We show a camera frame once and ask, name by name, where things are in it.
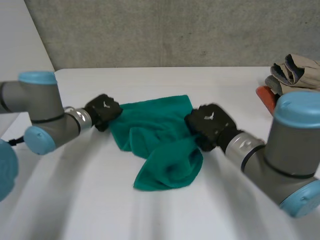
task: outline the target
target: light blue joint cap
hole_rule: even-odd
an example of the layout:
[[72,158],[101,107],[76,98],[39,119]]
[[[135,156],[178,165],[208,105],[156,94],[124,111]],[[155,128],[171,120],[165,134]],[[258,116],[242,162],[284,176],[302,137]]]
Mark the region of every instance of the light blue joint cap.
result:
[[315,180],[292,193],[280,204],[291,217],[303,217],[320,205],[320,180]]
[[37,126],[29,127],[25,131],[23,139],[28,148],[38,155],[45,155],[56,149],[56,144],[52,137]]
[[18,172],[19,165],[15,151],[9,143],[0,139],[0,202],[13,190]]
[[56,76],[52,71],[26,71],[19,74],[18,80],[27,84],[56,85]]
[[288,127],[320,129],[320,93],[295,91],[279,98],[274,118]]

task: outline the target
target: white table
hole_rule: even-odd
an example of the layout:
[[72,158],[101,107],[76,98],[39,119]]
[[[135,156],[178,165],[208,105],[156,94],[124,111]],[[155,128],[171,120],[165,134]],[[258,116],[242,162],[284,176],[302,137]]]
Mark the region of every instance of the white table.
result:
[[[239,128],[267,140],[272,117],[256,96],[268,67],[63,69],[64,106],[82,107],[101,93],[120,104],[187,94],[195,108],[218,103]],[[23,134],[20,114],[4,139]],[[46,156],[17,147],[16,207],[4,240],[315,240],[320,210],[292,219],[247,180],[219,149],[204,154],[188,187],[140,192],[132,185],[144,160],[121,152],[95,129]]]

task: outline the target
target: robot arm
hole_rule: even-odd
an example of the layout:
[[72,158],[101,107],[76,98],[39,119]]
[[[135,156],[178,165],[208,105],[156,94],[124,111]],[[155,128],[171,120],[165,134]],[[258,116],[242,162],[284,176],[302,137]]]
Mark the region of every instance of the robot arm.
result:
[[84,108],[65,112],[53,72],[23,72],[18,81],[0,82],[0,114],[28,112],[32,126],[24,133],[28,148],[48,154],[92,126],[103,132],[122,113],[103,94]]
[[237,129],[218,105],[195,109],[185,117],[203,151],[220,147],[273,202],[292,217],[320,204],[320,94],[293,92],[276,106],[267,144]]

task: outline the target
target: green towel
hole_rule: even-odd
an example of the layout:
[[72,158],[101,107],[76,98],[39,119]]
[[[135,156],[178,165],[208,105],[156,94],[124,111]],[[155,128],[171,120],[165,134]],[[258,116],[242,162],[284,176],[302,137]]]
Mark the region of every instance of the green towel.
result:
[[188,186],[198,175],[203,156],[184,117],[192,110],[187,95],[121,105],[110,123],[119,148],[146,159],[133,187],[143,191]]

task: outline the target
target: orange object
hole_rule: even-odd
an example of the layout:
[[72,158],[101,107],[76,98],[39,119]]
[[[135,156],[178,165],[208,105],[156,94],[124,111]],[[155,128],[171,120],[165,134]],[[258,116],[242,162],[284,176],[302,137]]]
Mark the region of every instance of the orange object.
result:
[[271,91],[268,86],[260,86],[256,89],[256,94],[259,96],[263,104],[266,106],[271,115],[274,115],[274,111],[277,104],[277,97]]

